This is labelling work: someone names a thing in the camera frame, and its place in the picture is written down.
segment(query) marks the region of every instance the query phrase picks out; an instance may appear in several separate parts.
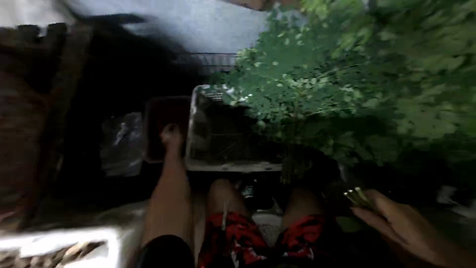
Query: red patterned shorts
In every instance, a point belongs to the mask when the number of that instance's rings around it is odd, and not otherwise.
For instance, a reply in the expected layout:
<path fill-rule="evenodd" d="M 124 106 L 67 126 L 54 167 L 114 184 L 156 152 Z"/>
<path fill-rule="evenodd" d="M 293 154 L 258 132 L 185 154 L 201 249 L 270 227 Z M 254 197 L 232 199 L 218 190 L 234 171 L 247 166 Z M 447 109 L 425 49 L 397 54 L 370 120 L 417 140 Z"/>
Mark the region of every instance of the red patterned shorts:
<path fill-rule="evenodd" d="M 304 217 L 281 233 L 276 246 L 270 248 L 256 224 L 245 216 L 229 212 L 224 224 L 223 214 L 212 215 L 207 220 L 198 267 L 262 267 L 265 263 L 308 266 L 315 260 L 332 266 L 335 261 L 319 239 L 324 223 L 323 215 Z"/>

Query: hand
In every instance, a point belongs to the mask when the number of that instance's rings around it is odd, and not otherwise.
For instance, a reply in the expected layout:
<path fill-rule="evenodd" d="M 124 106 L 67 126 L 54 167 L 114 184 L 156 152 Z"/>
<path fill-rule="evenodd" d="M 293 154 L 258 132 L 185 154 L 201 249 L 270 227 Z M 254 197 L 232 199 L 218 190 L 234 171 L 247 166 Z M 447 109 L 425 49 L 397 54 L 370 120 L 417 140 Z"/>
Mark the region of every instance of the hand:
<path fill-rule="evenodd" d="M 442 239 L 430 223 L 414 208 L 388 199 L 376 190 L 366 194 L 374 201 L 376 212 L 354 207 L 353 213 L 408 252 L 438 266 L 453 267 L 447 258 L 453 245 Z"/>

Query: knee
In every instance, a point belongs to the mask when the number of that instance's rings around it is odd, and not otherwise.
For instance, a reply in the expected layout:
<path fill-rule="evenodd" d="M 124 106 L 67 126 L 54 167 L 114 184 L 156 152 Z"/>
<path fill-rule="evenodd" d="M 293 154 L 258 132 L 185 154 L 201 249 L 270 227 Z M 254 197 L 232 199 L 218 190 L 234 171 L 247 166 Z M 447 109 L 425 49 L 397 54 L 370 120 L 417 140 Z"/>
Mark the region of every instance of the knee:
<path fill-rule="evenodd" d="M 218 179 L 215 180 L 210 186 L 210 194 L 220 193 L 223 191 L 229 191 L 233 189 L 233 185 L 229 180 L 226 179 Z"/>

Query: plastic bag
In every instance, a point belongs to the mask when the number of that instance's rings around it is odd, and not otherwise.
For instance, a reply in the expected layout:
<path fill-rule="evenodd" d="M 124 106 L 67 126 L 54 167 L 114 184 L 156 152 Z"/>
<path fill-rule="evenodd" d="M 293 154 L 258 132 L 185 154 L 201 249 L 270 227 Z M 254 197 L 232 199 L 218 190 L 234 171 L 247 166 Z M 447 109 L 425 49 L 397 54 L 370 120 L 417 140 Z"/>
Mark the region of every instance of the plastic bag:
<path fill-rule="evenodd" d="M 142 167 L 142 115 L 129 113 L 102 123 L 101 165 L 106 176 L 137 176 Z"/>

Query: foliage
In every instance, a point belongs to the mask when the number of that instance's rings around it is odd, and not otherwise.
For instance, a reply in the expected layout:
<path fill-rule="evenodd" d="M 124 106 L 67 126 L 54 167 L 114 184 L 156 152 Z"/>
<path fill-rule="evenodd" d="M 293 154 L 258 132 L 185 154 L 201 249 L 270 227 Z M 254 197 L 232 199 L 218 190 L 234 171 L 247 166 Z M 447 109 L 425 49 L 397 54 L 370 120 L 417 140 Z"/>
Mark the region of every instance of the foliage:
<path fill-rule="evenodd" d="M 303 0 L 309 23 L 269 30 L 224 76 L 225 101 L 263 135 L 353 165 L 403 150 L 471 161 L 476 146 L 476 0 Z"/>

